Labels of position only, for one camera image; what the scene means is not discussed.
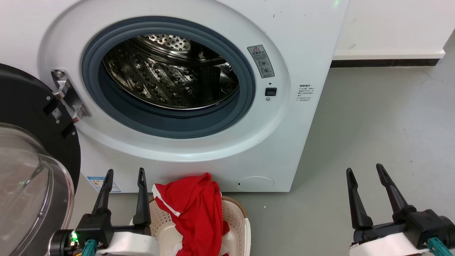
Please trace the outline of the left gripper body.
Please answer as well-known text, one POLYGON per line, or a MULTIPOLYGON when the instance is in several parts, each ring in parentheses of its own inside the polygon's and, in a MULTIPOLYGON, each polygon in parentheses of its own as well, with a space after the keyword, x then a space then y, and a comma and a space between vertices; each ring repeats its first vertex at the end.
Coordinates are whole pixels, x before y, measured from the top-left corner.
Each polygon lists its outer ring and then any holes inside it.
POLYGON ((98 242, 96 256, 158 256, 149 225, 113 226, 109 212, 85 214, 75 230, 58 230, 50 239, 50 256, 81 256, 86 241, 98 242))

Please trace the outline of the red garment with white trim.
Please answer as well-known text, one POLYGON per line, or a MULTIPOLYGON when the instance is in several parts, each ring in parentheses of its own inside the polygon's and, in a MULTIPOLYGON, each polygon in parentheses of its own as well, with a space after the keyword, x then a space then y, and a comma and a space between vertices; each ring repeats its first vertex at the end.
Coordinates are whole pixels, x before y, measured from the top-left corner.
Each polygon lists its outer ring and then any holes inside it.
POLYGON ((222 194, 209 173, 188 176, 166 185, 154 184, 153 197, 182 235, 176 256, 219 256, 222 237, 229 232, 223 220, 222 194))

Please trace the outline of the white wall ledge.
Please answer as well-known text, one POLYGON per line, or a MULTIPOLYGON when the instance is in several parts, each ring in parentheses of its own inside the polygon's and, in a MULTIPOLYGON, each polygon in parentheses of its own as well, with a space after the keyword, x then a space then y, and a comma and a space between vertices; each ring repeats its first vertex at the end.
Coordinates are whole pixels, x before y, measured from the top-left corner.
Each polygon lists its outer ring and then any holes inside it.
POLYGON ((417 52, 335 52, 332 60, 441 59, 444 49, 417 52))

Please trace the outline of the white front-load washing machine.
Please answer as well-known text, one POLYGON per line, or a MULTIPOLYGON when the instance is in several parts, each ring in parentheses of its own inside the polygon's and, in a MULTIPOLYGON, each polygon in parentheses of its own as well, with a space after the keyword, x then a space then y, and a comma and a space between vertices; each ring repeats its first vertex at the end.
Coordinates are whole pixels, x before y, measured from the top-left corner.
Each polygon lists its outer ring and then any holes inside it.
POLYGON ((24 71, 52 92, 52 69, 64 69, 92 113, 74 123, 81 146, 79 177, 114 170, 121 193, 209 173, 223 192, 241 192, 240 179, 274 181, 291 189, 350 0, 0 0, 0 64, 24 71), (232 42, 255 75, 255 100, 233 126, 200 138, 163 138, 107 115, 83 81, 87 45, 103 29, 135 17, 195 22, 232 42), (247 47, 263 45, 275 77, 261 78, 247 47), (314 87, 297 102, 299 84, 314 87), (276 87, 275 97, 265 89, 276 87))

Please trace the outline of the black baseboard strip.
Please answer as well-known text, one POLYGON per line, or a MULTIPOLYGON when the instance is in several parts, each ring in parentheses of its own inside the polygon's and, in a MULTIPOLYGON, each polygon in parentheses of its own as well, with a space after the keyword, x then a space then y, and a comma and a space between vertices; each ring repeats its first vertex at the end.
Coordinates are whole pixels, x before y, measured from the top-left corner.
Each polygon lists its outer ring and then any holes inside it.
POLYGON ((390 68, 435 66, 436 59, 371 59, 371 60, 333 60, 330 68, 390 68))

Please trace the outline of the blue energy label sticker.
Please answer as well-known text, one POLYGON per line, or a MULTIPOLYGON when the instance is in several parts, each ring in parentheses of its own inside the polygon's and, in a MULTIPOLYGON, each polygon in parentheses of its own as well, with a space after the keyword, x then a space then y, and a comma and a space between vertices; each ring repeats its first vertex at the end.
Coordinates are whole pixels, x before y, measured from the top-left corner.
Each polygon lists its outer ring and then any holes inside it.
MULTIPOLYGON (((105 177, 87 177, 87 180, 92 184, 92 186, 99 192, 101 191, 102 185, 104 184, 105 177)), ((112 193, 121 193, 118 186, 112 182, 112 193)))

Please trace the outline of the cream perforated laundry basket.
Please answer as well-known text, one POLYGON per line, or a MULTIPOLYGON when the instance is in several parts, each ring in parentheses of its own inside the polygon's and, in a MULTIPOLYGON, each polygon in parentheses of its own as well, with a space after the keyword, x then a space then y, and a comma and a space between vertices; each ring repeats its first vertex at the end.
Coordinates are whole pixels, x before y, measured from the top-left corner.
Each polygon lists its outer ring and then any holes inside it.
MULTIPOLYGON (((223 220, 229 232, 222 236, 218 256, 249 256, 251 226, 244 207, 234 199, 222 196, 223 220)), ((177 231, 170 214, 161 210, 154 199, 149 200, 151 224, 145 235, 152 237, 152 249, 158 256, 177 256, 183 236, 177 231)))

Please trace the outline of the black washer door with glass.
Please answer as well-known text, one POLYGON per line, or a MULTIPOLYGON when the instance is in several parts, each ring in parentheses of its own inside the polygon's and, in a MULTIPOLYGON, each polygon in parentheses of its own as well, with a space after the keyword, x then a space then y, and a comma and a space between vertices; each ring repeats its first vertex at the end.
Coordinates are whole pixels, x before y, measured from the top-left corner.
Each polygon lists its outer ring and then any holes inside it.
POLYGON ((0 64, 0 256, 49 256, 52 235, 69 225, 80 172, 66 107, 34 76, 0 64))

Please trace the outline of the silver metal door hinge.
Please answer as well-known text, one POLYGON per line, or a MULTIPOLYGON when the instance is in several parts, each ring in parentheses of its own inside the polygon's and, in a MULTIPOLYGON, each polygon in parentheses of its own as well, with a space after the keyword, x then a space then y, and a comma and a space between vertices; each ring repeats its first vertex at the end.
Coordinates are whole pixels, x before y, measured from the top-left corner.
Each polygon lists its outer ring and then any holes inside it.
POLYGON ((53 95, 66 107, 73 123, 92 116, 91 111, 78 93, 72 80, 64 69, 52 69, 51 76, 55 84, 53 95))

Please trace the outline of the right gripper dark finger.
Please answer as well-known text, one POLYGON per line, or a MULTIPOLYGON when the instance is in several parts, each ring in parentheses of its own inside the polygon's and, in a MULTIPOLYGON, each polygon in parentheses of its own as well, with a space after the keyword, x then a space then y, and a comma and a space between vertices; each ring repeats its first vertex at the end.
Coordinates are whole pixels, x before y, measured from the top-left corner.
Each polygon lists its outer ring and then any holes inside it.
POLYGON ((397 188, 396 184, 393 182, 392 178, 382 164, 376 164, 376 170, 378 176, 380 177, 381 184, 387 191, 393 211, 393 221, 395 223, 404 223, 408 214, 417 211, 416 207, 407 203, 406 199, 403 197, 400 190, 397 188))
POLYGON ((358 183, 351 168, 347 169, 347 186, 353 229, 371 229, 373 226, 373 221, 365 211, 364 205, 358 193, 358 183))

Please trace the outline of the small text label sticker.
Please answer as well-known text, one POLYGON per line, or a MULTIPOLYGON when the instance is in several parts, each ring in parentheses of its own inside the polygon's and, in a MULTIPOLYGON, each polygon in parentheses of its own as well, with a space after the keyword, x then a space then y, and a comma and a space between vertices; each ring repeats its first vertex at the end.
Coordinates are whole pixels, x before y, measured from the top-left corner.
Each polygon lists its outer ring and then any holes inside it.
POLYGON ((296 101, 297 102, 311 101, 313 93, 314 87, 312 85, 299 84, 296 101))

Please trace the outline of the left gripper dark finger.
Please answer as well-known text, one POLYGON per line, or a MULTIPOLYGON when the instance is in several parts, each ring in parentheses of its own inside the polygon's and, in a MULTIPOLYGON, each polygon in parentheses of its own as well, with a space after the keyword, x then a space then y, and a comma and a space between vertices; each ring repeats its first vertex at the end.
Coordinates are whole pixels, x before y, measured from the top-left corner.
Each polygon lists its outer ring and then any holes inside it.
POLYGON ((150 225, 150 208, 149 208, 149 197, 148 187, 146 181, 146 174, 144 168, 139 168, 138 175, 138 202, 136 206, 135 215, 133 216, 133 225, 150 225))
POLYGON ((101 189, 98 193, 98 197, 96 199, 96 203, 93 208, 93 214, 96 214, 97 212, 105 211, 106 209, 108 209, 109 193, 112 190, 113 177, 114 177, 114 170, 112 170, 112 169, 108 170, 107 174, 104 178, 104 182, 101 186, 101 189))

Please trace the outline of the round white filter cover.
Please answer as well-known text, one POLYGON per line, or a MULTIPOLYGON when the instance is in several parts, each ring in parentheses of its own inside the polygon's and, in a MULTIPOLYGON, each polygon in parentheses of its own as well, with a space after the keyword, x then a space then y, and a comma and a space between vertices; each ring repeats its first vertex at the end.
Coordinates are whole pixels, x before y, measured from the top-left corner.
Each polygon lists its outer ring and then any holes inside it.
POLYGON ((274 181, 267 177, 251 176, 237 181, 237 188, 246 192, 273 192, 274 181))

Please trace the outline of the grey rubber door gasket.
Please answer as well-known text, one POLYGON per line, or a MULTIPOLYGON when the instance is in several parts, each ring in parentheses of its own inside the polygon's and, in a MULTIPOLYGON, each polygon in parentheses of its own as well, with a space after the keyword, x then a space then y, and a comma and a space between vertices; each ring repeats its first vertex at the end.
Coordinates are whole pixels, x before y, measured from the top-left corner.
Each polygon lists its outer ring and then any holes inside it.
POLYGON ((216 31, 175 17, 135 17, 103 29, 87 45, 81 72, 90 96, 107 115, 131 129, 163 138, 200 138, 223 131, 237 123, 255 100, 255 75, 245 55, 216 31), (172 34, 206 45, 232 66, 238 90, 221 104, 189 111, 148 105, 127 94, 114 83, 102 60, 120 42, 145 34, 172 34))

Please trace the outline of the grey warning sticker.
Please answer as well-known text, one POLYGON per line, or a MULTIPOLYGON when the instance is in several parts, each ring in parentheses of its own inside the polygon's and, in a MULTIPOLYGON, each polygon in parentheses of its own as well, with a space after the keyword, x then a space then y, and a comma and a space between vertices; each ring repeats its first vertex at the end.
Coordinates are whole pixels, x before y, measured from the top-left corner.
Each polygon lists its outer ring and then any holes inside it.
POLYGON ((261 78, 275 77, 270 58, 263 45, 250 46, 247 50, 255 61, 261 78))

